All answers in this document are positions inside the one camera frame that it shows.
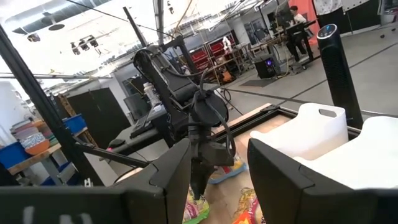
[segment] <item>white plastic container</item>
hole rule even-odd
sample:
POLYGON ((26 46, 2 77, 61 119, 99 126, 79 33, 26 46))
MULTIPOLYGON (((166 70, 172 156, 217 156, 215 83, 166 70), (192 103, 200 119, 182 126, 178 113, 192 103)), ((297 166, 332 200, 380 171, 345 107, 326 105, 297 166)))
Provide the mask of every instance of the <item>white plastic container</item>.
POLYGON ((303 165, 352 189, 398 186, 398 119, 368 118, 352 141, 303 165))
POLYGON ((345 110, 306 103, 291 121, 268 133, 252 131, 250 136, 287 156, 313 160, 348 142, 345 110), (335 116, 322 115, 324 111, 335 116))
POLYGON ((152 84, 144 83, 144 92, 148 96, 152 107, 160 104, 160 100, 157 97, 155 87, 152 84))

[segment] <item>yellow bag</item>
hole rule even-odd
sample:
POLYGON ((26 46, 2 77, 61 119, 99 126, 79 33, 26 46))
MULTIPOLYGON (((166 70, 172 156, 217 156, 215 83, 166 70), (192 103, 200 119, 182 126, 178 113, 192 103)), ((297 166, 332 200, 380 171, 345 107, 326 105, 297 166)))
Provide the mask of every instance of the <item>yellow bag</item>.
POLYGON ((242 159, 235 155, 234 157, 234 166, 226 167, 220 166, 217 170, 210 176, 208 183, 209 184, 218 184, 229 177, 234 177, 243 171, 246 170, 246 164, 242 161, 242 159))
POLYGON ((261 207, 254 189, 241 189, 238 209, 233 215, 233 224, 265 224, 261 207))

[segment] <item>blue bin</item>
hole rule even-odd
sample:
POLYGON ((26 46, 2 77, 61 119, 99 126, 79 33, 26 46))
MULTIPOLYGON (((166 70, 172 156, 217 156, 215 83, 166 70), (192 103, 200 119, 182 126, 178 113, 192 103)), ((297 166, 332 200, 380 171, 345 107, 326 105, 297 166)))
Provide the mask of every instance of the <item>blue bin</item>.
POLYGON ((79 133, 83 128, 87 127, 86 121, 81 114, 64 119, 63 123, 69 128, 73 134, 79 133))
POLYGON ((0 149, 0 162, 6 169, 25 161, 29 157, 30 155, 25 152, 19 141, 0 149))

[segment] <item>colorful bag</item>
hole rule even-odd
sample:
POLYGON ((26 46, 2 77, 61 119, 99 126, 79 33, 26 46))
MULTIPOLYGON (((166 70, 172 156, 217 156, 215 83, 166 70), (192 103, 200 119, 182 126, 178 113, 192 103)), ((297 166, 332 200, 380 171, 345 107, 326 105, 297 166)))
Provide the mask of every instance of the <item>colorful bag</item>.
POLYGON ((238 209, 233 216, 233 224, 265 224, 261 207, 253 189, 243 188, 238 209))
POLYGON ((234 177, 243 171, 246 170, 246 164, 242 161, 242 159, 235 155, 234 157, 234 166, 226 167, 220 166, 217 170, 210 176, 208 183, 209 184, 218 184, 229 177, 234 177))
POLYGON ((209 203, 204 196, 200 196, 199 200, 195 200, 191 187, 188 190, 187 202, 185 202, 184 224, 197 224, 206 219, 209 215, 209 203))

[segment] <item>white bottle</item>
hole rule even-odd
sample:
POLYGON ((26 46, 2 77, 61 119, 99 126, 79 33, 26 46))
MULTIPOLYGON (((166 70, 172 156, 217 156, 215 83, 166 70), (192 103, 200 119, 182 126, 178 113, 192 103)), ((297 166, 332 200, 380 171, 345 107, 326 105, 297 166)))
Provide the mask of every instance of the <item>white bottle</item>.
POLYGON ((155 87, 150 83, 144 84, 144 92, 150 100, 152 107, 161 104, 159 98, 157 97, 155 87))

